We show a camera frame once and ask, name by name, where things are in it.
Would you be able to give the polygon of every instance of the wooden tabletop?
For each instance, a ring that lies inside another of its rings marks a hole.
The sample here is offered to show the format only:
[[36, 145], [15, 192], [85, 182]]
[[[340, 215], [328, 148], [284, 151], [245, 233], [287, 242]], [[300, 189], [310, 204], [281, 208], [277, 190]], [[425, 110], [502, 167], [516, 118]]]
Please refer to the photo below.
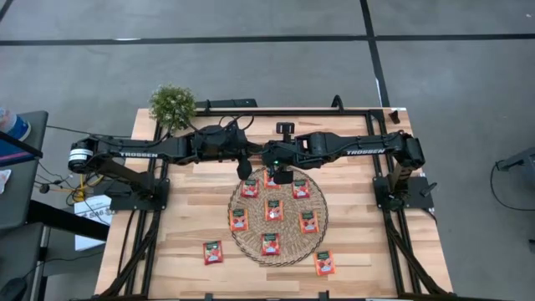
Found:
[[[198, 117], [193, 124], [213, 125], [219, 119]], [[411, 133], [405, 110], [400, 111], [400, 120], [394, 125], [387, 119], [387, 130]], [[367, 135], [364, 117], [360, 116], [285, 116], [256, 117], [247, 130], [247, 138], [256, 143], [281, 140], [282, 136], [275, 133], [275, 124], [280, 121], [295, 123], [295, 135], [313, 131]], [[239, 121], [241, 127], [248, 122], [248, 117]], [[149, 118], [148, 110], [138, 110], [132, 138], [152, 140], [154, 131], [155, 122]], [[387, 171], [381, 160], [383, 171]], [[146, 171], [147, 160], [129, 159], [126, 165]], [[321, 187], [328, 203], [329, 228], [318, 250], [332, 251], [337, 271], [323, 277], [316, 275], [312, 256], [293, 266], [266, 268], [238, 249], [227, 224], [227, 204], [239, 182], [236, 167], [237, 163], [230, 161], [170, 166], [172, 188], [161, 216], [149, 298], [204, 298], [205, 293], [214, 293], [215, 298], [317, 298], [318, 292], [325, 290], [332, 298], [396, 295], [385, 225], [375, 205], [371, 183], [375, 175], [371, 156], [344, 157], [321, 169], [305, 171]], [[443, 289], [451, 291], [434, 221], [422, 210], [405, 212], [416, 257]], [[129, 215], [130, 212], [118, 212], [114, 216], [95, 293], [108, 288], [117, 274]], [[130, 257], [136, 219], [137, 213], [125, 261]], [[205, 266], [202, 244], [214, 240], [222, 240], [225, 261]], [[400, 264], [405, 290], [410, 291], [410, 277], [401, 254]], [[144, 266], [144, 262], [139, 264], [135, 293], [140, 291]]]

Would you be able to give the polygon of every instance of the small potted plant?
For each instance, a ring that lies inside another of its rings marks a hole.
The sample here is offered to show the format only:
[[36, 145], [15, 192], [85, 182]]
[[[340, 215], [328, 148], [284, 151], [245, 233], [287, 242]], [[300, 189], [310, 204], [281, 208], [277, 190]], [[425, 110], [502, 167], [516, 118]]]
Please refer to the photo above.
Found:
[[161, 85], [149, 99], [150, 117], [172, 133], [188, 128], [195, 116], [195, 96], [188, 88]]

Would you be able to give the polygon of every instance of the red seed packet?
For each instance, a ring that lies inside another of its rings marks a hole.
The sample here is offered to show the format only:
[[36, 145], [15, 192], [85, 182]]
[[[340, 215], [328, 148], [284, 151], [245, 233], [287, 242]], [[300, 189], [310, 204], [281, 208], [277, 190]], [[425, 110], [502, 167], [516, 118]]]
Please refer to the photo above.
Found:
[[221, 241], [205, 242], [202, 244], [204, 250], [204, 265], [223, 262], [223, 249]]
[[231, 231], [245, 231], [249, 228], [247, 209], [234, 209], [228, 214], [231, 217]]
[[301, 225], [301, 232], [303, 233], [319, 232], [318, 216], [316, 212], [302, 212], [299, 214], [299, 225]]
[[334, 266], [333, 254], [330, 251], [317, 252], [314, 254], [316, 273], [318, 276], [336, 273]]
[[258, 196], [258, 180], [245, 180], [242, 186], [243, 197], [257, 197]]
[[308, 180], [296, 180], [293, 182], [293, 198], [310, 197], [308, 192]]
[[279, 189], [281, 186], [279, 184], [275, 184], [273, 178], [269, 177], [268, 171], [264, 171], [264, 187]]
[[266, 221], [282, 221], [284, 219], [282, 200], [266, 200], [264, 207]]
[[262, 234], [262, 255], [280, 255], [278, 233]]

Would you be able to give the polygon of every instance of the gray concrete floor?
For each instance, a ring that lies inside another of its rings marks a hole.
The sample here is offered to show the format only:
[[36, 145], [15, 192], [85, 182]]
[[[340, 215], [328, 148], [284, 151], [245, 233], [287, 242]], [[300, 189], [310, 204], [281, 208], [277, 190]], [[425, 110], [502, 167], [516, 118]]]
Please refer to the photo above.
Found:
[[[533, 1], [369, 6], [377, 34], [535, 32]], [[0, 23], [0, 40], [348, 33], [365, 33], [358, 1], [15, 0]], [[535, 41], [378, 45], [390, 103], [408, 108], [425, 171], [439, 183], [436, 215], [455, 291], [532, 300], [535, 213], [500, 207], [488, 177], [493, 162], [535, 145]], [[51, 125], [127, 135], [164, 83], [199, 99], [253, 97], [261, 106], [323, 106], [334, 94], [346, 106], [380, 104], [366, 42], [0, 47], [0, 105], [47, 110]], [[80, 137], [48, 130], [45, 166], [66, 174], [69, 145]], [[535, 208], [535, 189], [515, 171], [497, 174], [495, 186], [503, 201]], [[34, 198], [64, 206], [61, 194]], [[47, 299], [89, 297], [97, 273], [51, 278], [61, 289]]]

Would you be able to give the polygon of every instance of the round wicker tray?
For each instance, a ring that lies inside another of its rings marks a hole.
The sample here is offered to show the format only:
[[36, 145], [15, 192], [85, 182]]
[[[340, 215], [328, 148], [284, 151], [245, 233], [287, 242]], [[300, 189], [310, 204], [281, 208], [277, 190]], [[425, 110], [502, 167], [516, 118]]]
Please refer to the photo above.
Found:
[[[242, 197], [242, 183], [238, 184], [232, 193], [228, 204], [229, 211], [247, 209], [249, 221], [247, 231], [232, 232], [232, 237], [242, 252], [258, 263], [276, 267], [297, 263], [310, 255], [324, 239], [329, 222], [327, 202], [318, 185], [301, 171], [293, 169], [293, 179], [308, 179], [310, 198], [296, 200], [293, 198], [291, 184], [282, 185], [280, 189], [265, 188], [263, 185], [264, 170], [265, 168], [258, 169], [249, 177], [249, 179], [260, 181], [258, 197]], [[283, 221], [265, 221], [264, 202], [266, 200], [283, 201]], [[299, 213], [311, 210], [316, 211], [318, 215], [319, 232], [303, 234], [299, 226]], [[262, 255], [261, 236], [264, 233], [279, 233], [280, 255]]]

